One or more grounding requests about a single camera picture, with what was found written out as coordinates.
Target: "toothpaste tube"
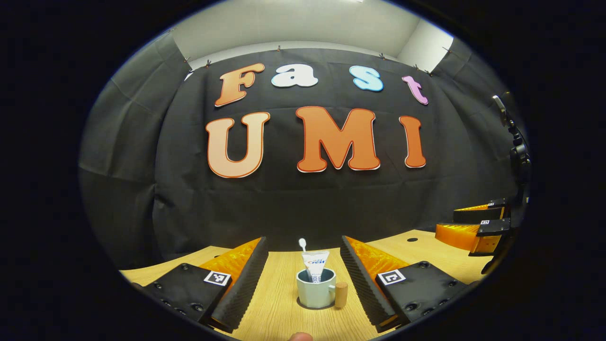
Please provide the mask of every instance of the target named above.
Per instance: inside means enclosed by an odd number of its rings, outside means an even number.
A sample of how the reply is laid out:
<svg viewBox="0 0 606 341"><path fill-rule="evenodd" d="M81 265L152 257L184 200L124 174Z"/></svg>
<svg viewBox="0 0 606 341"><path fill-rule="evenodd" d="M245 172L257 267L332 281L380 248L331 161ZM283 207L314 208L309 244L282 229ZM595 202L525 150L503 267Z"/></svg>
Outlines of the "toothpaste tube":
<svg viewBox="0 0 606 341"><path fill-rule="evenodd" d="M313 283L320 282L328 254L328 250L303 252L301 254L303 256L303 263L305 263L305 267L307 268L307 274Z"/></svg>

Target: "table surface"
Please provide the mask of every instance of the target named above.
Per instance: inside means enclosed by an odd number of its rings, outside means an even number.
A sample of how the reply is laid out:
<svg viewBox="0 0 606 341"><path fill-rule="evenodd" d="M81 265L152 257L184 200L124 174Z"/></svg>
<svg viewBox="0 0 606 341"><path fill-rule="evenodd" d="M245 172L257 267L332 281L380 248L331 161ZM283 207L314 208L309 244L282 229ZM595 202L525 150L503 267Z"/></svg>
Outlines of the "table surface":
<svg viewBox="0 0 606 341"><path fill-rule="evenodd" d="M469 257L469 251L454 248L435 239L435 233L412 230L367 244L407 263L428 261L459 281L469 284L483 278L480 273L492 257ZM131 282L147 285L181 263L201 265L230 249L209 246L192 254L147 268L124 270ZM240 327L232 336L240 340L286 341L295 332L310 333L314 341L369 340L389 333L377 333L368 321L339 248L328 249L326 267L337 274L337 282L348 284L347 304L343 308L309 310L299 306L295 275L304 269L301 252L269 252L265 268Z"/></svg>

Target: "wooden cylinder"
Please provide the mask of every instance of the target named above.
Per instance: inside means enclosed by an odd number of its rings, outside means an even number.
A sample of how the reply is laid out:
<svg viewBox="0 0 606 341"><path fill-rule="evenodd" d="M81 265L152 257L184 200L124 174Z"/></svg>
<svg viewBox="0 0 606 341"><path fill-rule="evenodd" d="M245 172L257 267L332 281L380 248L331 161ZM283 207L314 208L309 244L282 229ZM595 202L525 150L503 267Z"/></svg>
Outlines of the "wooden cylinder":
<svg viewBox="0 0 606 341"><path fill-rule="evenodd" d="M335 284L335 307L343 308L347 303L347 283L339 282Z"/></svg>

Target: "ceiling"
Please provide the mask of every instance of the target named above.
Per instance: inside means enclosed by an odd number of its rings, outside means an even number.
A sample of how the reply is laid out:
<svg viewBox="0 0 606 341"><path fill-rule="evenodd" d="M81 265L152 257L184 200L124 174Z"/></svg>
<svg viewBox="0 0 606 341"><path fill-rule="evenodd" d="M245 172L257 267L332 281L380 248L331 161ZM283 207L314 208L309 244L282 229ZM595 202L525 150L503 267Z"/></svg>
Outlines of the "ceiling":
<svg viewBox="0 0 606 341"><path fill-rule="evenodd" d="M275 41L331 42L398 56L419 20L383 0L226 0L180 22L173 36L192 60Z"/></svg>

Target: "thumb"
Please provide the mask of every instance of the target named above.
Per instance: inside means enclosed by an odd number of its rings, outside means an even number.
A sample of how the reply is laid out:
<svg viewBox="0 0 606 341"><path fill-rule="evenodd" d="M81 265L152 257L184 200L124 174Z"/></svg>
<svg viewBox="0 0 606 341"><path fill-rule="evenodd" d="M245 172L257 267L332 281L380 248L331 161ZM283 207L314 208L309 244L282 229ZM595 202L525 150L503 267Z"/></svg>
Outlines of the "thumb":
<svg viewBox="0 0 606 341"><path fill-rule="evenodd" d="M288 341L313 341L313 337L307 333L294 333Z"/></svg>

